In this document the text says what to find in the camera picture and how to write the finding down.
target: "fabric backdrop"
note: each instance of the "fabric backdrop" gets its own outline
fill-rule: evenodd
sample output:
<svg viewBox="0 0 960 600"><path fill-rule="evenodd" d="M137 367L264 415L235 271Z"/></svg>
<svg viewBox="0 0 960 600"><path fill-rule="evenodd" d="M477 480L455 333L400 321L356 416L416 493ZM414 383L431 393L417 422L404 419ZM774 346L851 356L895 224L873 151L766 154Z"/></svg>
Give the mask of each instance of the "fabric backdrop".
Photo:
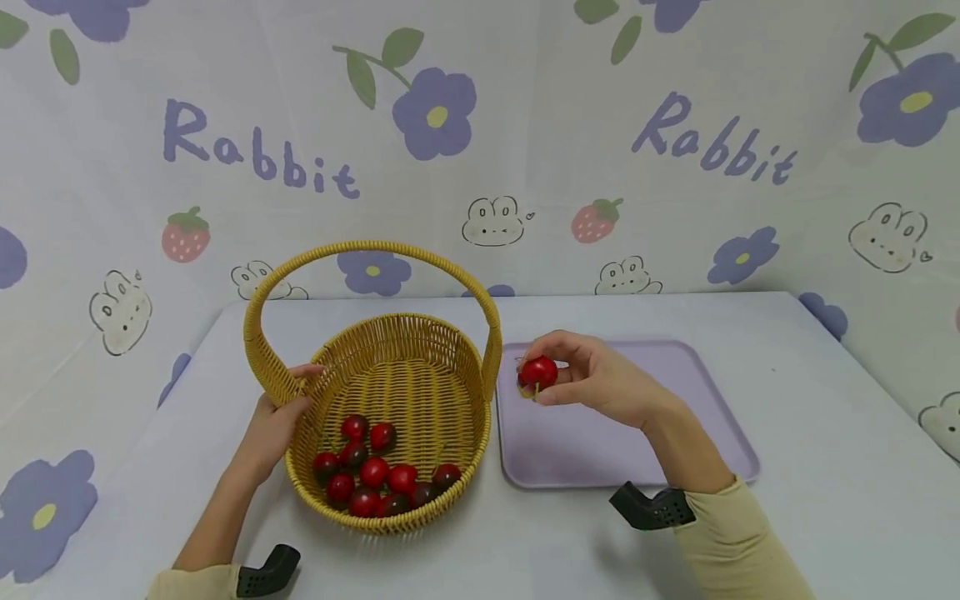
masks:
<svg viewBox="0 0 960 600"><path fill-rule="evenodd" d="M960 460L953 2L0 11L0 597L78 551L218 311L334 241L501 296L788 290ZM364 253L274 298L464 292Z"/></svg>

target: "finger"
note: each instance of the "finger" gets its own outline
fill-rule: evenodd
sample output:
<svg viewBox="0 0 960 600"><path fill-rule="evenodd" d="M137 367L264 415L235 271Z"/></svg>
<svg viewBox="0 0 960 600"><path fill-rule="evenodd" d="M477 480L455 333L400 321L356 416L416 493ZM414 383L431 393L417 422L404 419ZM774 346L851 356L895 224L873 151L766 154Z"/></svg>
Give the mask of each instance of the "finger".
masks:
<svg viewBox="0 0 960 600"><path fill-rule="evenodd" d="M290 374L300 379L301 377L307 377L309 375L318 375L326 370L326 367L323 365L315 365L313 363L307 363L305 365L299 365L297 367L290 368Z"/></svg>
<svg viewBox="0 0 960 600"><path fill-rule="evenodd" d="M590 338L579 333L572 333L557 329L546 335L540 336L530 344L526 353L523 354L523 360L516 366L517 370L523 368L524 363L539 356L546 356L550 360L562 360L569 362L568 359L576 356L589 348Z"/></svg>
<svg viewBox="0 0 960 600"><path fill-rule="evenodd" d="M585 404L590 398L589 388L590 385L586 379L551 386L537 395L537 403L543 406Z"/></svg>
<svg viewBox="0 0 960 600"><path fill-rule="evenodd" d="M306 396L297 396L276 409L276 413L281 415L284 420L294 422L310 409L312 403L313 400Z"/></svg>
<svg viewBox="0 0 960 600"><path fill-rule="evenodd" d="M563 367L557 371L557 382L554 385L560 385L562 383L571 383L574 381L573 371L570 367Z"/></svg>

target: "person's left hand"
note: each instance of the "person's left hand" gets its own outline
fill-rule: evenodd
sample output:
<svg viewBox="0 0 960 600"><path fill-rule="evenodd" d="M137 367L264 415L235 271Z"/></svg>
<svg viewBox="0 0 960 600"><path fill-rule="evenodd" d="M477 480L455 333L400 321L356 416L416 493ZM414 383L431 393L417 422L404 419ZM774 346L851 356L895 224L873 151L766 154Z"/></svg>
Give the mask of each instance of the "person's left hand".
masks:
<svg viewBox="0 0 960 600"><path fill-rule="evenodd" d="M323 365L300 365L290 370L296 378L324 372ZM229 471L241 473L259 486L270 477L276 463L283 458L294 435L297 419L310 408L310 398L300 396L276 408L270 397L262 395L253 409L247 433L237 447Z"/></svg>

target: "basket handle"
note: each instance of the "basket handle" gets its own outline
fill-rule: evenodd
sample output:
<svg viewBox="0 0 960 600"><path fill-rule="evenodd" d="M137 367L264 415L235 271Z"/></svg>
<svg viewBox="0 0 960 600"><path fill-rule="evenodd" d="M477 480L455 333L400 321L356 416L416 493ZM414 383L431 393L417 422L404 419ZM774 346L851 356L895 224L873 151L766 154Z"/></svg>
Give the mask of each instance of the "basket handle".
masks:
<svg viewBox="0 0 960 600"><path fill-rule="evenodd" d="M359 240L320 246L311 251L294 256L269 274L267 278L257 286L256 291L253 293L250 305L247 306L246 316L244 317L244 346L247 350L247 360L250 363L253 375L256 376L257 381L260 382L264 391L274 400L274 403L277 406L283 406L297 397L301 392L302 383L287 371L287 367L279 359L263 335L261 315L263 313L263 305L270 296L270 292L284 278L303 265L332 256L333 254L361 251L393 252L394 254L415 258L446 271L470 290L473 297L480 303L484 316L487 318L487 325L490 327L490 334L487 336L487 348L484 351L483 366L480 373L483 381L484 398L490 401L493 398L493 387L496 385L496 374L500 368L500 354L503 351L503 342L500 333L500 316L496 310L496 304L493 303L493 299L490 297L490 294L487 293L487 290L480 285L480 282L477 281L476 278L464 271L463 268L432 252L398 242Z"/></svg>

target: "black bracket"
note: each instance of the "black bracket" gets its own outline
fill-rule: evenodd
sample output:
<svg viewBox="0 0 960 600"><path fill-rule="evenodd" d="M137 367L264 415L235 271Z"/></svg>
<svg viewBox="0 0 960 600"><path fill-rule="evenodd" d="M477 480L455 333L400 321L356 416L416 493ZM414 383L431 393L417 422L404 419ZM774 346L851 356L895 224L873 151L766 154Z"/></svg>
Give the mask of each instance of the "black bracket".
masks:
<svg viewBox="0 0 960 600"><path fill-rule="evenodd" d="M237 598L259 598L287 587L300 563L300 552L286 544L274 546L267 562L260 568L240 567Z"/></svg>
<svg viewBox="0 0 960 600"><path fill-rule="evenodd" d="M611 496L610 503L631 527L640 531L666 529L697 520L686 503L686 494L676 488L667 488L651 499L628 481Z"/></svg>

